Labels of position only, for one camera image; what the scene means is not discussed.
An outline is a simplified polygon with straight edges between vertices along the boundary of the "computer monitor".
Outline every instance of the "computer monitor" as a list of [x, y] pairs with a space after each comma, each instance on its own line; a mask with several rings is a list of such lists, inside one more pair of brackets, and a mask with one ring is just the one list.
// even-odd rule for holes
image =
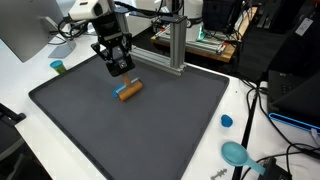
[[242, 0], [203, 0], [203, 28], [232, 34], [242, 9]]
[[46, 17], [55, 23], [63, 19], [56, 0], [0, 1], [0, 38], [22, 62], [37, 54], [55, 36], [49, 32]]

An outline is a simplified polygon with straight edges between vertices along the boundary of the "black cable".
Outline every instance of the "black cable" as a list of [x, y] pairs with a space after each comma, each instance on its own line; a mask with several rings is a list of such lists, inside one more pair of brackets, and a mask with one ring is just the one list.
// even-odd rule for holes
[[[300, 154], [302, 153], [301, 151], [297, 151], [297, 152], [291, 152], [291, 153], [288, 153], [288, 155], [292, 155], [292, 154]], [[257, 160], [256, 162], [257, 163], [260, 163], [261, 161], [263, 160], [266, 160], [270, 157], [280, 157], [280, 156], [286, 156], [287, 153], [283, 153], [283, 154], [276, 154], [276, 155], [272, 155], [272, 156], [267, 156], [267, 157], [264, 157], [264, 158], [261, 158], [259, 160]], [[248, 174], [248, 172], [251, 170], [251, 168], [249, 167], [242, 175], [241, 179], [240, 180], [244, 180], [244, 178], [246, 177], [246, 175]]]
[[[310, 146], [310, 145], [307, 145], [307, 144], [302, 144], [302, 143], [294, 143], [295, 145], [299, 145], [299, 146], [307, 146], [307, 147], [312, 147], [312, 146]], [[320, 148], [313, 148], [313, 149], [311, 149], [311, 151], [316, 151], [316, 150], [319, 150]], [[261, 158], [261, 159], [259, 159], [259, 160], [257, 160], [256, 162], [257, 163], [260, 163], [261, 161], [263, 161], [263, 160], [266, 160], [266, 159], [268, 159], [268, 158], [270, 158], [270, 157], [280, 157], [280, 156], [288, 156], [288, 155], [292, 155], [292, 154], [302, 154], [303, 152], [301, 152], [301, 151], [297, 151], [297, 152], [291, 152], [291, 153], [289, 153], [288, 151], [286, 151], [286, 153], [283, 153], [283, 154], [276, 154], [276, 155], [272, 155], [272, 156], [267, 156], [267, 157], [264, 157], [264, 158]], [[243, 175], [242, 175], [242, 177], [241, 177], [241, 180], [243, 180], [244, 178], [245, 178], [245, 176], [248, 174], [248, 172], [251, 170], [251, 168], [248, 168], [244, 173], [243, 173]]]
[[245, 80], [245, 79], [241, 79], [241, 78], [239, 78], [239, 79], [240, 79], [240, 81], [242, 81], [245, 85], [249, 86], [250, 88], [255, 88], [255, 86], [252, 85], [252, 84], [250, 84], [249, 81], [247, 81], [247, 80]]
[[289, 150], [290, 150], [290, 148], [293, 146], [293, 144], [290, 144], [289, 146], [288, 146], [288, 148], [287, 148], [287, 151], [286, 151], [286, 161], [287, 161], [287, 170], [288, 170], [288, 173], [289, 173], [289, 175], [290, 176], [292, 176], [291, 175], [291, 171], [290, 171], [290, 167], [289, 167]]
[[[253, 116], [254, 116], [254, 112], [255, 112], [255, 107], [257, 104], [257, 100], [258, 100], [258, 89], [259, 88], [259, 84], [257, 85], [257, 88], [255, 88], [255, 96], [253, 98], [252, 104], [251, 104], [251, 108], [249, 108], [249, 116], [248, 116], [248, 121], [247, 121], [247, 125], [244, 131], [244, 135], [243, 135], [243, 139], [241, 142], [241, 145], [244, 148], [247, 148], [248, 146], [248, 142], [249, 142], [249, 137], [250, 137], [250, 132], [251, 132], [251, 127], [252, 127], [252, 121], [253, 121]], [[236, 167], [233, 175], [232, 175], [232, 179], [240, 179], [241, 177], [241, 172], [242, 172], [242, 167]]]
[[248, 106], [248, 110], [250, 111], [250, 103], [249, 103], [249, 94], [255, 90], [255, 88], [251, 88], [248, 92], [247, 92], [247, 95], [246, 95], [246, 100], [247, 100], [247, 106]]
[[275, 130], [279, 133], [279, 135], [289, 144], [292, 145], [294, 148], [298, 149], [299, 151], [301, 151], [303, 154], [308, 155], [312, 158], [315, 159], [320, 159], [320, 154], [317, 152], [314, 152], [314, 150], [310, 150], [310, 149], [306, 149], [306, 148], [300, 148], [297, 147], [296, 144], [297, 143], [292, 143], [291, 141], [288, 140], [287, 137], [284, 136], [284, 134], [279, 130], [279, 128], [272, 122], [272, 120], [269, 118], [268, 114], [264, 111], [264, 109], [262, 108], [262, 103], [261, 103], [261, 96], [260, 93], [258, 94], [258, 98], [259, 98], [259, 105], [260, 105], [260, 109], [263, 112], [263, 114], [267, 117], [268, 121], [271, 123], [271, 125], [275, 128]]
[[67, 42], [67, 41], [65, 41], [64, 39], [62, 39], [59, 36], [55, 36], [55, 37], [60, 39], [62, 42], [60, 42], [60, 43], [48, 43], [48, 44], [50, 44], [50, 45], [61, 45], [61, 44], [65, 44]]

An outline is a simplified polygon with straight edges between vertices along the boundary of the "green cup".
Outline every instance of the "green cup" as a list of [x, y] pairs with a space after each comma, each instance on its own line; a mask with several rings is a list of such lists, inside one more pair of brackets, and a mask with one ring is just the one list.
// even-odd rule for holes
[[66, 68], [63, 65], [63, 62], [61, 60], [56, 60], [53, 61], [50, 66], [58, 73], [58, 74], [62, 74], [64, 72], [66, 72]]

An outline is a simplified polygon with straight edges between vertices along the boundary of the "metal frame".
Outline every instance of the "metal frame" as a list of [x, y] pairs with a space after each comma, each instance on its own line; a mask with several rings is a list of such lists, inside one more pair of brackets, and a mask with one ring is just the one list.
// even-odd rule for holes
[[[116, 10], [116, 16], [122, 32], [129, 32], [125, 11]], [[170, 58], [153, 53], [136, 46], [130, 51], [133, 60], [148, 64], [150, 66], [167, 71], [174, 75], [180, 76], [186, 64], [185, 59], [185, 42], [187, 31], [187, 17], [174, 15], [173, 17], [162, 17], [161, 20], [170, 22]]]

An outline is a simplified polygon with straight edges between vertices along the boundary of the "blue object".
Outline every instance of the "blue object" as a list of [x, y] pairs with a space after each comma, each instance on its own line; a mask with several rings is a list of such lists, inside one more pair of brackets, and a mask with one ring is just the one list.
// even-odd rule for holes
[[51, 66], [52, 68], [57, 68], [57, 67], [60, 67], [62, 64], [63, 64], [63, 63], [62, 63], [61, 60], [57, 60], [57, 61], [53, 61], [53, 62], [50, 64], [50, 66]]
[[236, 142], [226, 142], [221, 147], [222, 158], [232, 166], [244, 166], [247, 165], [259, 174], [263, 175], [265, 168], [260, 164], [254, 162], [248, 155], [247, 150]]
[[124, 89], [125, 87], [126, 87], [126, 85], [124, 85], [124, 84], [116, 87], [116, 89], [114, 89], [114, 91], [112, 92], [112, 96], [114, 98], [118, 98], [118, 91], [121, 90], [121, 89]]
[[221, 117], [221, 124], [224, 127], [230, 127], [233, 124], [233, 120], [228, 115], [223, 115]]

